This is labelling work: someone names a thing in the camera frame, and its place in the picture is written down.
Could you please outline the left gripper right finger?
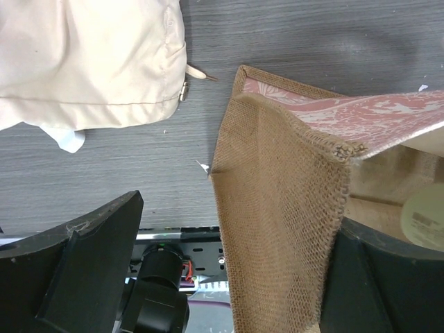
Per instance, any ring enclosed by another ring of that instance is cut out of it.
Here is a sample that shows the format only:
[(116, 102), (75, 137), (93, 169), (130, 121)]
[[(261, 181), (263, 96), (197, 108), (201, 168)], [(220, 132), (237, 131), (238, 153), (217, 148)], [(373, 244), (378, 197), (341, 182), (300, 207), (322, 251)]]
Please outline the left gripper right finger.
[(322, 332), (442, 332), (443, 253), (344, 218), (319, 322)]

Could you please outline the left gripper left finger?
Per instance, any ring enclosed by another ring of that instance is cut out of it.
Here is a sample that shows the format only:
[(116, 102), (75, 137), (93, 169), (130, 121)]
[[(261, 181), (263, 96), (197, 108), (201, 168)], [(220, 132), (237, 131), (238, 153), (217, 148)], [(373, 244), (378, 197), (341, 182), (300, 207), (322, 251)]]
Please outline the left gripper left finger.
[(111, 332), (142, 217), (130, 191), (1, 246), (2, 332)]

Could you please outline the green bottle beige cap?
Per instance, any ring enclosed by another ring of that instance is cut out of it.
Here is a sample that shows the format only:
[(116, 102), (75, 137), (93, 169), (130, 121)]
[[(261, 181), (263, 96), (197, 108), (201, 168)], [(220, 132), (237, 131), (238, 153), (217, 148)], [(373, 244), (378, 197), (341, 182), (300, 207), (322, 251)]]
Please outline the green bottle beige cap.
[(443, 183), (428, 185), (402, 207), (400, 225), (413, 244), (443, 252)]

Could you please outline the burlap canvas tote bag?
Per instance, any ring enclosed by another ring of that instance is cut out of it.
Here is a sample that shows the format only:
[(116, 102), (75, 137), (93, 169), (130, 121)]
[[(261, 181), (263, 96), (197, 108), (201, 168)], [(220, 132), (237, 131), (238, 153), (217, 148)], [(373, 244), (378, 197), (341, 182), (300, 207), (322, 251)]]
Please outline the burlap canvas tote bag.
[(243, 65), (211, 179), (235, 331), (317, 332), (344, 218), (413, 244), (400, 217), (443, 183), (443, 92), (348, 97)]

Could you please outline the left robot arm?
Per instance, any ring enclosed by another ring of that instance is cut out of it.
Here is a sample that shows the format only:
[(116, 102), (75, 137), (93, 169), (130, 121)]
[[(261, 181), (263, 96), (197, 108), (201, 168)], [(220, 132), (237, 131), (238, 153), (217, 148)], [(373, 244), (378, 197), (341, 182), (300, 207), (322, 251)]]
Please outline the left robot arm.
[[(184, 332), (199, 282), (226, 279), (218, 228), (139, 228), (131, 191), (1, 236), (2, 332)], [(317, 332), (442, 332), (443, 254), (344, 219)]]

